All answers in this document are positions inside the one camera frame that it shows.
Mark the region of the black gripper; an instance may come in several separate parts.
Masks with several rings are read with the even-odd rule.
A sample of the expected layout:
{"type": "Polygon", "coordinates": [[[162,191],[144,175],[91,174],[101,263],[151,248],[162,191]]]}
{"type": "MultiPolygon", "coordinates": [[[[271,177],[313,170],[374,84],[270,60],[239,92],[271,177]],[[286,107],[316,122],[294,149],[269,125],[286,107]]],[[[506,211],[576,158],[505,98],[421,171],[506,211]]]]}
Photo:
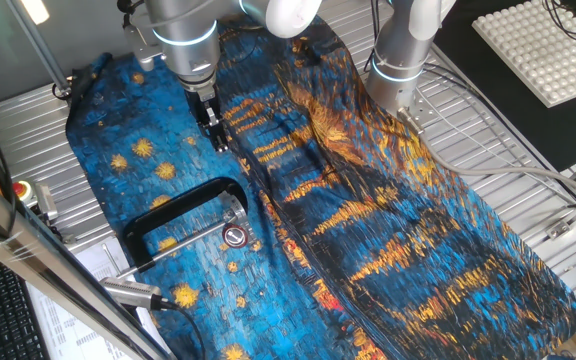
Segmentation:
{"type": "Polygon", "coordinates": [[[219,101],[214,87],[207,86],[197,91],[187,91],[186,98],[202,135],[210,136],[217,152],[228,151],[229,145],[225,128],[220,122],[219,101]]]}

